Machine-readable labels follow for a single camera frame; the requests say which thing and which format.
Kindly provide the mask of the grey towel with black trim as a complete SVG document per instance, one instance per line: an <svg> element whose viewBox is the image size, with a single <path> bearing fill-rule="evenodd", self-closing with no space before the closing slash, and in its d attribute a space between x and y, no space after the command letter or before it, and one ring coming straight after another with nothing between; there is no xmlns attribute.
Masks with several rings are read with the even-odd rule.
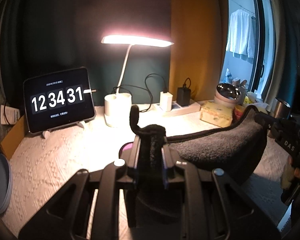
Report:
<svg viewBox="0 0 300 240"><path fill-rule="evenodd" d="M241 118L225 128L214 128L185 135L168 137L160 125L141 128L139 108L130 109L130 128L154 148L163 145L176 150L180 157L203 170L223 169L236 183L243 184L257 168L267 145L267 133L255 121L260 111L248 106Z"/></svg>

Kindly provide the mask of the steel thermos cup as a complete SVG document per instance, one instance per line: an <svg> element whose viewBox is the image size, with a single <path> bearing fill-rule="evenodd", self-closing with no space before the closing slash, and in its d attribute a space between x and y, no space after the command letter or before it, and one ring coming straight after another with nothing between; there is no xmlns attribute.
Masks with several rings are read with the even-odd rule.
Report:
<svg viewBox="0 0 300 240"><path fill-rule="evenodd" d="M270 116L279 119L288 119L290 115L290 109L290 104L287 103L285 100L275 98L271 106Z"/></svg>

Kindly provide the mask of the small yellow red can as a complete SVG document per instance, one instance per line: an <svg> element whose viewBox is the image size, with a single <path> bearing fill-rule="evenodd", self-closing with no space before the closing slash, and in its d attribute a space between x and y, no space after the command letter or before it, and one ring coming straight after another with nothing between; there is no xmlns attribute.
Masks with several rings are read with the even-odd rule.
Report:
<svg viewBox="0 0 300 240"><path fill-rule="evenodd" d="M241 105L236 105L234 108L234 119L237 121L241 118L241 116L243 115L245 111L245 107L241 106Z"/></svg>

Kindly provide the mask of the steel bowl on container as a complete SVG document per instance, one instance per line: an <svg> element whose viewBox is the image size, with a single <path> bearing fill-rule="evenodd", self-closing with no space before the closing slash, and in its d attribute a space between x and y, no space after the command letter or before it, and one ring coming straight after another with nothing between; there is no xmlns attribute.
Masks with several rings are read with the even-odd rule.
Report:
<svg viewBox="0 0 300 240"><path fill-rule="evenodd" d="M215 90L214 102L234 109L241 97L239 89L229 83L219 83Z"/></svg>

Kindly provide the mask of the yellow tissue pack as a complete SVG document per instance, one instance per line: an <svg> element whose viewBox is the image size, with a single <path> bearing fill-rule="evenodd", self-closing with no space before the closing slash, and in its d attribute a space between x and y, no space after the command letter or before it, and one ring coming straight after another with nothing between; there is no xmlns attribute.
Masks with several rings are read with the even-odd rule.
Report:
<svg viewBox="0 0 300 240"><path fill-rule="evenodd" d="M232 123L232 109L213 101L204 101L200 109L200 120L225 128Z"/></svg>

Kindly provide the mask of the white tablet stand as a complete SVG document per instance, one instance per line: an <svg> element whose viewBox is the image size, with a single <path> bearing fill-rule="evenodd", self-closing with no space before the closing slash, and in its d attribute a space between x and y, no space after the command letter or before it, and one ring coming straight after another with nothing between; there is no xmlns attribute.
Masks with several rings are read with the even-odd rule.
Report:
<svg viewBox="0 0 300 240"><path fill-rule="evenodd" d="M73 124L69 124L69 125L64 125L64 126L60 126L60 127L56 127L56 128L53 128L53 129L48 129L48 130L45 130L45 131L42 131L41 133L41 137L43 139L48 139L50 134L52 132L55 132L55 131L58 131L58 130L61 130L61 129L65 129L65 128L70 128L70 127L74 127L74 126L78 126L82 129L85 129L86 127L86 122L85 121L79 121L79 122L75 122Z"/></svg>

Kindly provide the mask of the cardboard box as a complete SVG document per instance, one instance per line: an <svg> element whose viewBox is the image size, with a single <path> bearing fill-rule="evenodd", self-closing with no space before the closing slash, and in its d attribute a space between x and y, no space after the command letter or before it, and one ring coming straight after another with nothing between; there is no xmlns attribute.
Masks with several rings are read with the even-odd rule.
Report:
<svg viewBox="0 0 300 240"><path fill-rule="evenodd" d="M0 143L0 150L8 160L12 158L28 131L26 116L23 115Z"/></svg>

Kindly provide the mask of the white power strip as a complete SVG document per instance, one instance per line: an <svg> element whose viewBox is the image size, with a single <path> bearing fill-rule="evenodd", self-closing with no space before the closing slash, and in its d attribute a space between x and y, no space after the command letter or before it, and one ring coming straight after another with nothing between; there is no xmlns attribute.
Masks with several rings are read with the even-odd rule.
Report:
<svg viewBox="0 0 300 240"><path fill-rule="evenodd" d="M165 112L160 108L159 103L156 103L155 110L158 112L158 115L163 117L172 117L172 116L180 116L184 114L196 113L200 111L201 105L198 102L190 100L190 104L188 106L181 106L177 104L176 101L172 102L172 108L170 111Z"/></svg>

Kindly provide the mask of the white hanging shirt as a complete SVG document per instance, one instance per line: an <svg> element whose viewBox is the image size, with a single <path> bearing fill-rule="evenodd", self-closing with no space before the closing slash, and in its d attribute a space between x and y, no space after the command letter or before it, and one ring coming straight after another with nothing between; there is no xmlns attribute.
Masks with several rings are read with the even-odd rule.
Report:
<svg viewBox="0 0 300 240"><path fill-rule="evenodd" d="M226 51L251 59L255 56L253 21L250 14L242 9L230 15Z"/></svg>

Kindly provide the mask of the black charger adapter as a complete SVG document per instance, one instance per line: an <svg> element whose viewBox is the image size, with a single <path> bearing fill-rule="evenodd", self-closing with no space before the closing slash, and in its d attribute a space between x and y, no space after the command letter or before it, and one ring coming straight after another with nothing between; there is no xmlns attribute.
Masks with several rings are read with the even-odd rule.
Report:
<svg viewBox="0 0 300 240"><path fill-rule="evenodd" d="M188 106L190 104L191 90L187 87L178 87L177 104L180 106Z"/></svg>

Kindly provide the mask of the white charger adapter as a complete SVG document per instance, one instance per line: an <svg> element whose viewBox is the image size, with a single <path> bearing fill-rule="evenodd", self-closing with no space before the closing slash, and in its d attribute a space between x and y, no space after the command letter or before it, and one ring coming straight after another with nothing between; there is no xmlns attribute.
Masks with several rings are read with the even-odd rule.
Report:
<svg viewBox="0 0 300 240"><path fill-rule="evenodd" d="M172 109L173 95L170 92L160 92L159 106L164 112L169 112Z"/></svg>

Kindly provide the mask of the plastic bag with boxes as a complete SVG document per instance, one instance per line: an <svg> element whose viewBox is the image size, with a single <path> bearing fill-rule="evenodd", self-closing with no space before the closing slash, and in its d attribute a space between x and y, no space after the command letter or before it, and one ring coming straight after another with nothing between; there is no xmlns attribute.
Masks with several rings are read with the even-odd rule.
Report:
<svg viewBox="0 0 300 240"><path fill-rule="evenodd" d="M10 107L0 90L0 143L19 119L19 109Z"/></svg>

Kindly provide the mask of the tablet showing clock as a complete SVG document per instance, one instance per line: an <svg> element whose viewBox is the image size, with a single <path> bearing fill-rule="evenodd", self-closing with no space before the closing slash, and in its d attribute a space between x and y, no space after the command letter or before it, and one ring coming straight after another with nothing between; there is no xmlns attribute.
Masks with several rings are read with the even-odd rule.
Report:
<svg viewBox="0 0 300 240"><path fill-rule="evenodd" d="M88 70L84 67L27 79L23 94L32 134L88 121L96 115Z"/></svg>

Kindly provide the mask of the yellow curtain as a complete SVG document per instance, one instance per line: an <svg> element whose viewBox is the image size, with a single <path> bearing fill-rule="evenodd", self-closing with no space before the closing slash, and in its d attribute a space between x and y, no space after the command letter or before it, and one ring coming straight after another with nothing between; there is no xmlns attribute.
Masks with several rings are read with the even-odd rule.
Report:
<svg viewBox="0 0 300 240"><path fill-rule="evenodd" d="M169 90L190 78L192 99L213 99L223 51L218 0L171 0L171 37Z"/></svg>

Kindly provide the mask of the dark green curtain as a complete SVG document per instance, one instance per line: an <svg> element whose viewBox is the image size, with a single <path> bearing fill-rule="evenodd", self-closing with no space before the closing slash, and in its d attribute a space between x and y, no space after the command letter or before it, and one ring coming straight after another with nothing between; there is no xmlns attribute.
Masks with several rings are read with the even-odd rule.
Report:
<svg viewBox="0 0 300 240"><path fill-rule="evenodd" d="M23 106L23 82L75 67L88 70L94 104L117 85L127 46L102 44L110 33L171 34L171 0L4 0L0 70L7 102ZM134 46L123 88L134 103L158 102L169 81L170 48Z"/></svg>

